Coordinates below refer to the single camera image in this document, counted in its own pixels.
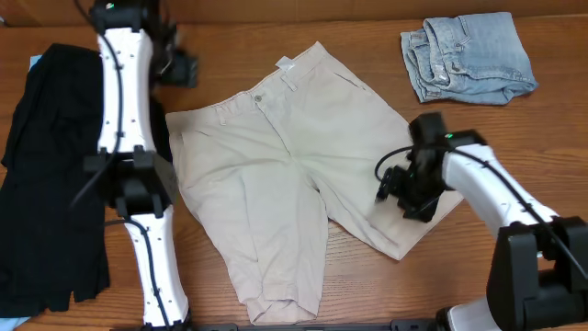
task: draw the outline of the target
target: wooden table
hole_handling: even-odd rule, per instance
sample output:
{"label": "wooden table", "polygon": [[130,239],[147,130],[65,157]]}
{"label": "wooden table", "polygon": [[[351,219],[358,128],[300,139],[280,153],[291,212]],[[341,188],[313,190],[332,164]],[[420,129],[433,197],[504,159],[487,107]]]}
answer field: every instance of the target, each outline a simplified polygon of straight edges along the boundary
{"label": "wooden table", "polygon": [[[254,86],[319,40],[407,120],[441,110],[450,130],[475,128],[501,162],[544,204],[588,220],[588,17],[518,19],[538,90],[505,107],[450,101],[421,105],[401,58],[400,32],[421,21],[300,25],[183,26],[183,43],[200,59],[199,87],[159,91],[168,111],[201,108]],[[28,58],[53,42],[96,47],[90,29],[0,29],[0,153],[21,98]],[[123,227],[107,229],[112,285],[95,301],[67,313],[45,313],[21,330],[108,330],[140,325],[142,292],[135,256]],[[397,262],[341,227],[330,225],[327,267],[317,322],[384,322],[433,316],[437,309],[482,296],[493,239],[467,203],[450,213]],[[199,323],[249,323],[220,254],[183,201],[176,205],[175,250],[182,285]],[[588,330],[588,325],[566,330]]]}

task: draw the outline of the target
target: blue denim jeans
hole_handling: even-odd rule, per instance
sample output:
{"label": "blue denim jeans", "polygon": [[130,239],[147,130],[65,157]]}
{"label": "blue denim jeans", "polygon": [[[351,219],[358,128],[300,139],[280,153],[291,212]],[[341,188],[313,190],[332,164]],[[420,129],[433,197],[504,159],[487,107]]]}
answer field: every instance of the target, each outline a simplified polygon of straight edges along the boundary
{"label": "blue denim jeans", "polygon": [[504,105],[538,87],[510,13],[428,18],[401,45],[421,102]]}

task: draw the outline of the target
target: wooden surface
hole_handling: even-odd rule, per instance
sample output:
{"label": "wooden surface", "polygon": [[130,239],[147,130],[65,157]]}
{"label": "wooden surface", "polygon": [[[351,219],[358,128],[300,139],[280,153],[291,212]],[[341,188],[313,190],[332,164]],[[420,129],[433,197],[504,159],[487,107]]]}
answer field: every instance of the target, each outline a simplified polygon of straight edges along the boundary
{"label": "wooden surface", "polygon": [[[588,220],[588,17],[517,19],[538,90],[506,107],[449,101],[421,105],[401,59],[400,32],[420,20],[303,25],[183,26],[184,43],[200,58],[199,88],[160,90],[169,111],[201,108],[248,89],[319,40],[407,120],[442,110],[448,128],[475,128],[503,165],[539,200],[562,215]],[[0,154],[13,109],[23,94],[29,56],[53,42],[95,47],[89,29],[0,30]],[[112,286],[67,313],[46,313],[21,330],[103,331],[139,325],[142,293],[129,236],[107,229]],[[175,249],[182,284],[200,323],[248,324],[227,270],[203,229],[180,200]],[[317,322],[384,322],[433,316],[437,309],[482,296],[493,239],[466,203],[451,212],[397,262],[330,225],[327,266]],[[588,330],[588,325],[566,330]]]}
{"label": "wooden surface", "polygon": [[[423,19],[512,12],[516,17],[588,13],[585,0],[166,0],[180,23]],[[95,0],[80,0],[90,6]],[[82,25],[73,0],[0,0],[16,27]]]}

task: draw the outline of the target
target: white clothing tag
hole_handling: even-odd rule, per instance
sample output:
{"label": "white clothing tag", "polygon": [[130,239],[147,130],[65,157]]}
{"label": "white clothing tag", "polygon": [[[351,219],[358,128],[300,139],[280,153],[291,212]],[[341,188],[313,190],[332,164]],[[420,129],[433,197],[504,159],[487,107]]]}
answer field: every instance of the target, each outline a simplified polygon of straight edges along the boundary
{"label": "white clothing tag", "polygon": [[295,65],[296,64],[294,63],[294,61],[290,60],[286,56],[282,56],[282,58],[279,59],[279,61],[276,63],[276,66],[282,69],[284,72],[287,72],[288,70],[294,68]]}

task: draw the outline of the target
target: belt loop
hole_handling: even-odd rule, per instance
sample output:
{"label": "belt loop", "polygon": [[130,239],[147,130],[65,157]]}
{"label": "belt loop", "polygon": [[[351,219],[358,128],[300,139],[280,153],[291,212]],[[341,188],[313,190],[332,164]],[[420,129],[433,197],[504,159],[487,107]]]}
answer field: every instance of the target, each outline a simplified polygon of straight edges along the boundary
{"label": "belt loop", "polygon": [[224,117],[221,114],[222,109],[223,109],[223,106],[219,106],[219,107],[215,108],[215,110],[217,111],[217,115],[219,116],[220,125],[227,125],[227,121],[224,119]]}
{"label": "belt loop", "polygon": [[288,87],[292,90],[292,91],[296,91],[298,88],[296,87],[296,85],[294,84],[294,82],[292,82],[288,76],[286,74],[283,74],[280,78],[282,78],[282,80],[284,81],[284,83],[286,83],[286,85],[288,85]]}

